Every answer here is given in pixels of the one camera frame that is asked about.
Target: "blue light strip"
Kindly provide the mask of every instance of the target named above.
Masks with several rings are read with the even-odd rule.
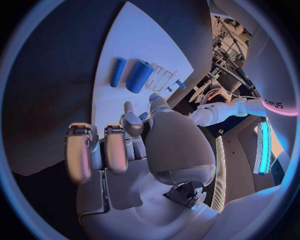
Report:
[[[269,172],[270,159],[271,159],[271,133],[270,123],[263,121],[262,125],[262,151],[259,166],[259,174],[266,174]]]

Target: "white board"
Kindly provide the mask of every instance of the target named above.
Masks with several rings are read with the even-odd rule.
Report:
[[[111,87],[110,79],[118,57],[127,59],[127,63],[118,87]],[[159,92],[153,90],[154,86],[146,84],[137,94],[125,87],[139,59],[173,74],[163,87],[159,87]],[[126,101],[132,103],[137,116],[149,113],[149,96],[152,93],[159,93],[168,99],[179,87],[175,82],[178,79],[184,82],[193,71],[170,36],[142,10],[126,2],[106,37],[94,81],[91,123],[97,126],[99,138],[104,137],[106,125],[119,123]]]

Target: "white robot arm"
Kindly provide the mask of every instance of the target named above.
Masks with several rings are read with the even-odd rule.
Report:
[[[229,116],[245,117],[248,114],[267,116],[261,98],[247,100],[245,97],[238,97],[229,103],[214,102],[200,105],[188,117],[196,125],[206,127],[223,122]]]

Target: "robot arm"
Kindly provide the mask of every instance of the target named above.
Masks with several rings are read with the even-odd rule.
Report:
[[[262,99],[238,97],[229,103],[215,102],[198,106],[198,109],[188,117],[196,125],[202,127],[217,124],[229,116],[245,117],[248,114],[266,117],[266,110]]]

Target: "pink light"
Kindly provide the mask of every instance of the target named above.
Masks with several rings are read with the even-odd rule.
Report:
[[[262,105],[265,106],[266,109],[269,109],[270,111],[277,113],[277,114],[281,114],[281,115],[285,115],[285,116],[298,116],[299,112],[285,112],[285,111],[280,111],[280,110],[276,110],[274,108],[271,108],[268,104],[265,103],[264,100],[262,100]]]

